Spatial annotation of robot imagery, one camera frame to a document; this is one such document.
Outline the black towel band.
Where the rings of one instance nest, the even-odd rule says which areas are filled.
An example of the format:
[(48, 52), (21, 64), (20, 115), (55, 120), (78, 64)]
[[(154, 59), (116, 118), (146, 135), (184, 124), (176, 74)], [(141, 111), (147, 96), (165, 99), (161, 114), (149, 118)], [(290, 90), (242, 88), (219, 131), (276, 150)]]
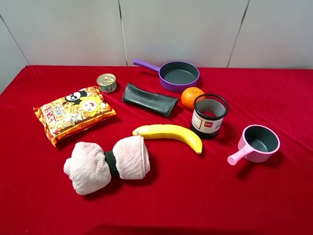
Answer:
[(119, 172), (116, 168), (116, 158), (113, 154), (113, 151), (108, 151), (104, 153), (105, 162), (108, 164), (111, 176), (119, 176)]

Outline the black leather pouch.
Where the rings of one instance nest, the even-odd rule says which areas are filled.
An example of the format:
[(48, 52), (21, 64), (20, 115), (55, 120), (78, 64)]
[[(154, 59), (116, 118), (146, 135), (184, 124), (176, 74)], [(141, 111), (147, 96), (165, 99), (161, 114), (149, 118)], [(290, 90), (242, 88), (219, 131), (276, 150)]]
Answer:
[(178, 102), (178, 98), (148, 92), (138, 88), (134, 84), (128, 83), (124, 90), (122, 101), (169, 117), (171, 111)]

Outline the pink rolled towel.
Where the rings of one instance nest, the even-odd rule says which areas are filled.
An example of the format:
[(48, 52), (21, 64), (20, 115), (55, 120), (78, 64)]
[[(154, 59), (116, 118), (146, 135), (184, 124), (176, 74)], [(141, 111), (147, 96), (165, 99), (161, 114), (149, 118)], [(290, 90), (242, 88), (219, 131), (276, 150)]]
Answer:
[[(123, 138), (112, 151), (119, 178), (141, 180), (150, 171), (149, 153), (142, 136)], [(71, 157), (64, 164), (64, 173), (71, 179), (77, 194), (87, 195), (110, 183), (113, 176), (104, 153), (96, 143), (81, 141), (75, 144)]]

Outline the pink saucepan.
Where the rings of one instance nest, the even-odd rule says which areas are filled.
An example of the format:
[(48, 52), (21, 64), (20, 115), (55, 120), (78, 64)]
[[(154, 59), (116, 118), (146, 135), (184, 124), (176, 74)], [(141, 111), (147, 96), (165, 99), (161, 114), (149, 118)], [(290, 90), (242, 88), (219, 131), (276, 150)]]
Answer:
[(238, 142), (238, 151), (227, 158), (230, 165), (236, 165), (245, 158), (254, 163), (265, 162), (280, 148), (280, 140), (275, 132), (262, 125), (249, 125)]

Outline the purple frying pan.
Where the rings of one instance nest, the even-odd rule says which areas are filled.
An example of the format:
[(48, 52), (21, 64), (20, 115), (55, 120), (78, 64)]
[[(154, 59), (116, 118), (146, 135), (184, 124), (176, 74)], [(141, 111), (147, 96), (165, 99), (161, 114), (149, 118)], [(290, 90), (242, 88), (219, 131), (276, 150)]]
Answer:
[(197, 86), (200, 78), (198, 68), (183, 61), (168, 62), (158, 67), (134, 59), (133, 64), (158, 72), (161, 86), (175, 93), (181, 93), (187, 88)]

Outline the small metal food can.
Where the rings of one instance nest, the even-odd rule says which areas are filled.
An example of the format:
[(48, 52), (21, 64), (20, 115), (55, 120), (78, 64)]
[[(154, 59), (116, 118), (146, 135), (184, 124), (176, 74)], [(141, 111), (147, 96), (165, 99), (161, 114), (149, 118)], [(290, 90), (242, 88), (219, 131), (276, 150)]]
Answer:
[(97, 77), (96, 82), (99, 90), (104, 93), (111, 93), (116, 90), (116, 77), (111, 73), (101, 74)]

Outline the orange snack bag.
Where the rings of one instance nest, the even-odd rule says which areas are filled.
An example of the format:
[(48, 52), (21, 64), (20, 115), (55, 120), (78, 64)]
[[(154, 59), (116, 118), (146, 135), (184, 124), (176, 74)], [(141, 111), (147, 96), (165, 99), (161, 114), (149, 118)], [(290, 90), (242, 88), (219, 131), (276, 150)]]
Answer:
[(34, 108), (34, 113), (53, 146), (70, 135), (116, 115), (96, 86), (80, 89)]

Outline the black mesh pen holder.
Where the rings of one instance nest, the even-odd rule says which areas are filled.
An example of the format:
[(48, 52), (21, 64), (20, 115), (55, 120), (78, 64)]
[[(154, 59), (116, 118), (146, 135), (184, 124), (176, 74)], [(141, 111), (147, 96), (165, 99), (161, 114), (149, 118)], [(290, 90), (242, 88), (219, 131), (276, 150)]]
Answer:
[(217, 136), (228, 111), (229, 105), (221, 96), (201, 94), (194, 100), (190, 129), (201, 139), (212, 139)]

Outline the orange fruit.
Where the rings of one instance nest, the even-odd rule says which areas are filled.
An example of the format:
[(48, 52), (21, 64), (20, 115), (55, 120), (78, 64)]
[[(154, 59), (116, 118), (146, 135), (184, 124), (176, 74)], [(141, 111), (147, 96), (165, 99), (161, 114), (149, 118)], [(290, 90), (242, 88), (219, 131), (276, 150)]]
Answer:
[(195, 99), (202, 94), (204, 94), (204, 92), (197, 87), (187, 88), (181, 94), (181, 102), (185, 108), (193, 110)]

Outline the yellow banana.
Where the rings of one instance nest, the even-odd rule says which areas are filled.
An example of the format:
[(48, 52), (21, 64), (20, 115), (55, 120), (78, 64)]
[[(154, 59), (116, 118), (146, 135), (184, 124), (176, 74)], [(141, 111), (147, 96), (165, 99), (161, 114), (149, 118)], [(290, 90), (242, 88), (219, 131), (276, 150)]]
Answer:
[(142, 136), (145, 139), (174, 139), (187, 144), (197, 154), (202, 153), (202, 141), (190, 129), (172, 124), (143, 125), (132, 131), (133, 136)]

